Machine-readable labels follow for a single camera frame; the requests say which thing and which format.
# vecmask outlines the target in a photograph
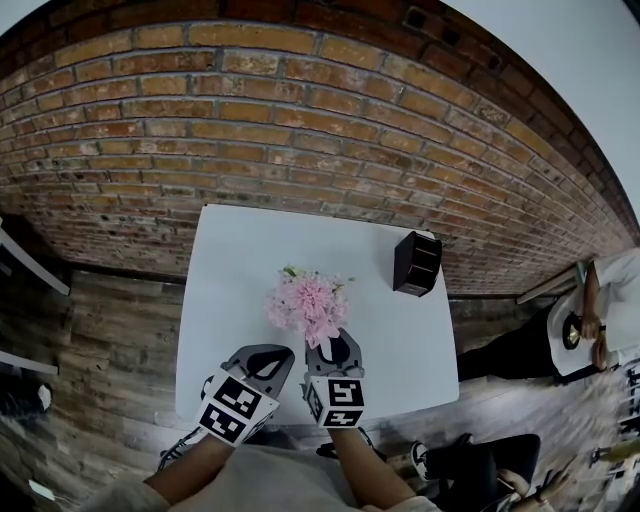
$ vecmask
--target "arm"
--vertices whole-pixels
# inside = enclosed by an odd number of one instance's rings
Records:
[[[211,483],[233,451],[231,446],[207,435],[173,464],[145,480],[145,484],[173,506]]]
[[[600,291],[600,282],[596,267],[591,262],[587,268],[587,279],[584,284],[584,294],[582,297],[582,332],[584,339],[594,340],[600,333],[600,318],[596,315],[595,306],[598,292]]]
[[[571,479],[568,469],[573,464],[575,457],[561,470],[551,481],[542,487],[536,494],[520,500],[511,507],[510,512],[533,512],[534,510],[549,510],[548,500],[564,489]]]
[[[411,488],[383,462],[357,429],[329,430],[340,465],[356,499],[382,510],[415,497]]]

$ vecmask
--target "black pants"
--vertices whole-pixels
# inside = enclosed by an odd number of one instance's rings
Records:
[[[508,469],[531,483],[539,451],[540,438],[534,434],[429,450],[429,478],[453,480],[434,502],[447,512],[495,510],[497,502],[513,492],[498,482],[498,470]]]
[[[567,384],[598,372],[591,365],[561,377],[553,364],[547,319],[551,306],[538,311],[526,324],[515,331],[499,336],[488,345],[469,350],[458,356],[460,382],[486,375],[503,379],[558,377]]]

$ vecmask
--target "black box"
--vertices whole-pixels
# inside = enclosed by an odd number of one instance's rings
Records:
[[[393,290],[422,297],[429,293],[438,278],[442,242],[412,231],[395,251]]]

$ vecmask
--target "person sitting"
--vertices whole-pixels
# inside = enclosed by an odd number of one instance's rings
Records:
[[[595,259],[587,269],[584,287],[539,311],[519,329],[460,354],[459,380],[495,375],[503,379],[558,377],[567,383],[636,359],[640,346],[608,351],[606,338],[599,336],[614,302],[640,305],[640,248]],[[582,339],[574,350],[568,350],[563,327],[573,312],[582,315]]]
[[[431,450],[420,442],[411,447],[411,461],[420,478],[440,481],[440,494],[431,498],[440,510],[553,512],[548,500],[567,485],[571,475],[567,465],[528,496],[540,451],[538,436],[526,434],[477,445],[470,438],[465,434],[452,446]]]

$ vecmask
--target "white wall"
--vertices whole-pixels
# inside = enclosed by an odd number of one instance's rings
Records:
[[[640,217],[640,25],[622,0],[446,0],[509,45],[580,117]]]
[[[48,0],[0,0],[0,34],[18,23]]]

